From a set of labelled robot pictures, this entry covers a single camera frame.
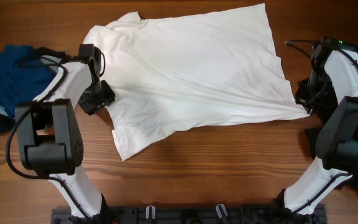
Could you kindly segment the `white t-shirt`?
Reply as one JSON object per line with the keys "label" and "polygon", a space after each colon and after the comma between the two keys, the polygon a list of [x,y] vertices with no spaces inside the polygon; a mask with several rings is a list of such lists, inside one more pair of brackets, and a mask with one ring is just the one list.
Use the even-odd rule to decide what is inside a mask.
{"label": "white t-shirt", "polygon": [[122,160],[177,131],[306,117],[277,56],[265,4],[94,26]]}

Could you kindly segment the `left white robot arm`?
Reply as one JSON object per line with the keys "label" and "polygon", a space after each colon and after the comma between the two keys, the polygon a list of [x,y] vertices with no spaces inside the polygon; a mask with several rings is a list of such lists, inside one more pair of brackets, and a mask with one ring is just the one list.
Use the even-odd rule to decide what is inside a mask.
{"label": "left white robot arm", "polygon": [[[51,84],[33,101],[16,107],[16,124],[6,143],[6,162],[17,175],[53,183],[70,208],[52,213],[52,223],[117,223],[115,214],[98,192],[82,165],[84,145],[74,108],[80,105],[94,114],[111,104],[115,95],[100,79],[101,62],[94,57],[72,57],[57,66]],[[19,171],[11,161],[11,138],[17,137],[22,165],[33,175]]]}

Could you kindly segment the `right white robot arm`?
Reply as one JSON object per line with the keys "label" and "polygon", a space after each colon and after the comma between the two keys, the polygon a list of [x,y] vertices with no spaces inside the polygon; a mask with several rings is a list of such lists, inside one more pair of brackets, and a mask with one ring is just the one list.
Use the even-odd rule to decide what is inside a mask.
{"label": "right white robot arm", "polygon": [[305,131],[313,162],[279,196],[287,219],[311,215],[328,193],[358,174],[358,45],[332,37],[310,44],[311,75],[299,82],[295,101],[324,124]]}

